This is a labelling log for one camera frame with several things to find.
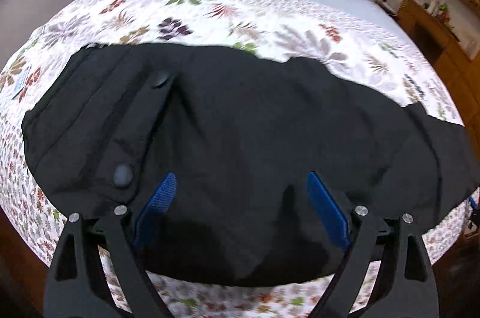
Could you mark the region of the black pants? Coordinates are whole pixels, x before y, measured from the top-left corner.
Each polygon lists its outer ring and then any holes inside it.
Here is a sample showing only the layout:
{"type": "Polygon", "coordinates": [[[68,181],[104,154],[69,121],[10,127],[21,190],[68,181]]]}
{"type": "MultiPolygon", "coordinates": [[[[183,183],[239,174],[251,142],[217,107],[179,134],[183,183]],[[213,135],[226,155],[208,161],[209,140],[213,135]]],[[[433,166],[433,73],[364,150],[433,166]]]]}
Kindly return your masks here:
{"type": "Polygon", "coordinates": [[[25,159],[64,215],[132,213],[149,272],[222,286],[327,276],[343,251],[308,183],[339,205],[433,229],[479,187],[466,129],[314,59],[221,46],[85,47],[22,123],[25,159]]]}

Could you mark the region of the floral quilted bedspread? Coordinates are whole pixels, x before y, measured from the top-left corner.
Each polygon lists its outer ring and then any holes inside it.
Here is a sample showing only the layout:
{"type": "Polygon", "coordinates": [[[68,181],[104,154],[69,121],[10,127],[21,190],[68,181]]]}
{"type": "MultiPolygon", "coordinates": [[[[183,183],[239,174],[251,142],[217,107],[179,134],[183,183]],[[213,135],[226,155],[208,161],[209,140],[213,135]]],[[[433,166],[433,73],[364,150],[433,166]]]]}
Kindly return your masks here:
{"type": "MultiPolygon", "coordinates": [[[[68,217],[29,170],[24,116],[79,50],[141,44],[221,46],[277,63],[314,59],[401,107],[418,103],[427,115],[465,128],[446,86],[399,27],[390,32],[308,0],[76,0],[36,29],[1,72],[1,207],[48,267],[68,217]]],[[[468,198],[478,195],[476,188],[425,233],[416,225],[432,266],[467,221],[468,198]]],[[[129,311],[106,244],[97,248],[115,305],[129,311]]],[[[145,271],[170,317],[312,317],[336,272],[278,286],[222,286],[145,271]]]]}

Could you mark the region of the wooden side cabinet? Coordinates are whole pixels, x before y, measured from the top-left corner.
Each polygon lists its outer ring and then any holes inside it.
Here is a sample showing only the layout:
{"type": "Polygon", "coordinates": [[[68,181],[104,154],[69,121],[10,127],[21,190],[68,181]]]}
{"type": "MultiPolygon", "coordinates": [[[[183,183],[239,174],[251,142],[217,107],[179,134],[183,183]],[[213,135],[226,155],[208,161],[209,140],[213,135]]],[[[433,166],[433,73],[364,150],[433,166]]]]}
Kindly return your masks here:
{"type": "Polygon", "coordinates": [[[465,124],[478,120],[479,57],[470,59],[447,27],[414,0],[402,0],[397,23],[446,85],[465,124]]]}

